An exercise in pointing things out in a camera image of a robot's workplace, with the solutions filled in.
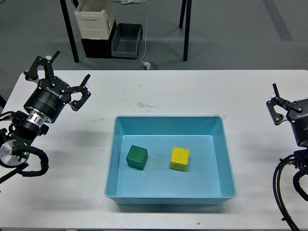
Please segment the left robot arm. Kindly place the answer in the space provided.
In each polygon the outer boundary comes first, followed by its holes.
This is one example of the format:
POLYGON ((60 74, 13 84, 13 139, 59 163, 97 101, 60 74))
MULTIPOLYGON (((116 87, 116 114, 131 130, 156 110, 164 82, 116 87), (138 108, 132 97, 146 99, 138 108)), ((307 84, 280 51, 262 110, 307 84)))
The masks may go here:
POLYGON ((52 57, 36 57, 30 69, 24 72, 25 79, 37 84, 36 89, 24 104, 25 112, 8 111, 0 115, 1 121, 10 121, 8 128, 0 131, 0 165, 11 172, 1 177, 5 182, 12 176, 39 177, 49 169, 47 154, 32 146, 36 137, 46 135, 66 105, 78 111, 91 96, 86 86, 87 74, 80 85, 71 87, 55 76, 52 63, 60 54, 52 57))

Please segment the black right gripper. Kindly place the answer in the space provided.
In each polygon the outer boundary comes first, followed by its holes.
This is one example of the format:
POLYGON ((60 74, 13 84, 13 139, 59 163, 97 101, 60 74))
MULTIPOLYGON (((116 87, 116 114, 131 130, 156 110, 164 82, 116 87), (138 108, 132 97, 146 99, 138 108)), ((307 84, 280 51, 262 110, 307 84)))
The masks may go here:
POLYGON ((308 146, 308 100, 289 101, 279 95, 276 83, 272 84, 274 94, 266 106, 274 125, 289 121, 299 147, 308 146))

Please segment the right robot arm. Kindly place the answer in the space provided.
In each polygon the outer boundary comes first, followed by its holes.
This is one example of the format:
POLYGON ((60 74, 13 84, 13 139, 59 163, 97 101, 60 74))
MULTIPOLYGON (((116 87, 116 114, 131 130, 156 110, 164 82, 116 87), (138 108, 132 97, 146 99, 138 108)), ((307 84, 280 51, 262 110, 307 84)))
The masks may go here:
POLYGON ((308 193, 300 186, 300 179, 308 174, 308 100, 301 99, 289 101, 279 95, 277 85, 272 84, 274 96, 266 102, 267 109, 278 126, 284 121, 291 125, 297 146, 302 150, 294 151, 286 158, 280 159, 272 178, 272 187, 276 204, 282 214, 282 221, 285 221, 291 230, 300 230, 295 224, 283 202, 281 194, 281 175, 286 165, 293 165, 298 171, 293 176, 293 187, 295 191, 305 200, 308 200, 308 193))

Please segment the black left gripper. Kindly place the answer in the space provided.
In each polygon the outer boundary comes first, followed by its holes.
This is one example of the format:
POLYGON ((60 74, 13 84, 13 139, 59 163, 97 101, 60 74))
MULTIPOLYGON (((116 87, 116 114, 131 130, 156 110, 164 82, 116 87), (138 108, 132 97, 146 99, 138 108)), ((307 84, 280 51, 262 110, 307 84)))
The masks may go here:
POLYGON ((38 82, 37 88, 24 104, 24 109, 31 113, 39 111, 47 117, 47 123, 54 123, 65 104, 70 105, 73 111, 78 111, 91 96, 87 83, 90 74, 87 74, 79 86, 70 87, 68 83, 55 77, 52 63, 60 54, 60 51, 51 57, 37 56, 29 70, 24 72, 27 81, 38 82), (38 67, 44 67, 45 78, 39 80, 38 67), (72 95, 79 94, 79 99, 73 99, 72 95))

